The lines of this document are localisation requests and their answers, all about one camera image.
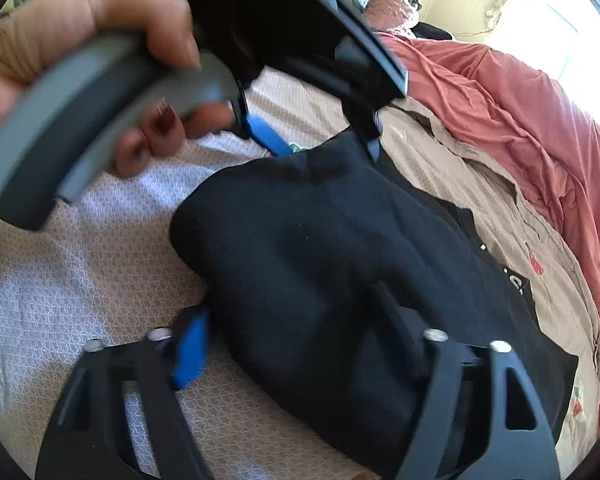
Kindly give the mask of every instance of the pink blanket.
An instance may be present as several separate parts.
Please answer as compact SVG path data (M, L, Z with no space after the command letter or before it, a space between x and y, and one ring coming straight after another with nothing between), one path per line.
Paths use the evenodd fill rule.
M483 44L382 35L409 95L495 158L562 235L600 314L600 126L542 72Z

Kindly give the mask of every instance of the human hand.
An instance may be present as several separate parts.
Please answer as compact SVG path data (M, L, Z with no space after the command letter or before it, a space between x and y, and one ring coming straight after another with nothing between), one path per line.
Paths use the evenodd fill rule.
M46 68L107 29L144 31L151 54L174 68L200 63L186 0L30 0L0 20L0 123ZM205 104L185 119L167 102L156 103L121 136L110 172L135 176L152 156L173 155L185 138L230 128L234 120L224 103Z

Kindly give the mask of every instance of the bed sheet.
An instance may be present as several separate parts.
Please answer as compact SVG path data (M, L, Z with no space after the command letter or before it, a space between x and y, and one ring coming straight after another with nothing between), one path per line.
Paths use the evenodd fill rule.
M300 146L315 146L346 125L334 99L275 72L260 78L249 101L252 111ZM491 253L531 279L542 329L580 357L582 411L570 407L557 446L566 476L595 441L600 399L600 320L580 267L500 166L454 140L417 102L398 105L407 113L382 113L382 143L398 169L415 186L474 211ZM139 178L101 177L80 202L60 205L44 232L0 222L0 439L30 476L48 417L84 343L138 339L202 299L202 280L168 242L175 207L213 172L260 156L264 150L252 142L210 136ZM203 377L178 398L219 479L350 480L363 471L277 407L220 342L212 346ZM127 413L139 464L156 474L131 387Z

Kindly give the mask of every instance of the beige sheet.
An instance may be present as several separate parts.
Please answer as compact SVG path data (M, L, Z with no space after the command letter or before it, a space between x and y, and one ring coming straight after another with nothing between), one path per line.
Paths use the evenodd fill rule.
M254 86L250 105L301 146L345 126L339 103L273 72ZM431 117L413 101L402 105ZM417 119L396 110L382 114L382 143L398 169L416 186L474 211L490 251L532 280L542 328L580 357L584 416L568 416L563 427L558 455L565 474L595 439L600 396L600 321L580 267L491 159L456 143L434 118L432 128ZM168 243L174 208L214 171L264 155L229 134L211 136L131 181L103 176L79 203L60 205L43 233L0 222L0 439L27 473L33 474L46 422L84 342L135 340L203 297L204 284ZM530 251L542 275L534 274ZM220 346L202 379L179 399L219 479L350 480L362 471L282 412ZM133 394L127 408L139 463L155 473Z

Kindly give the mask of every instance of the silver screw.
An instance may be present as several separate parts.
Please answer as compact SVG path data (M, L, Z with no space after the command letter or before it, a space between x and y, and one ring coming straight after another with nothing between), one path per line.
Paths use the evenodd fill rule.
M90 339L82 347L82 351L91 354L93 352L99 352L100 350L104 350L104 348L105 345L102 342L102 339Z
M424 337L429 341L437 341L438 343L443 343L449 339L446 332L437 328L427 328L424 331Z
M506 341L491 341L489 346L494 352L499 352L501 354L511 352L511 345Z
M146 336L149 338L150 341L164 341L165 339L170 338L171 334L171 328L161 326L159 328L149 330Z

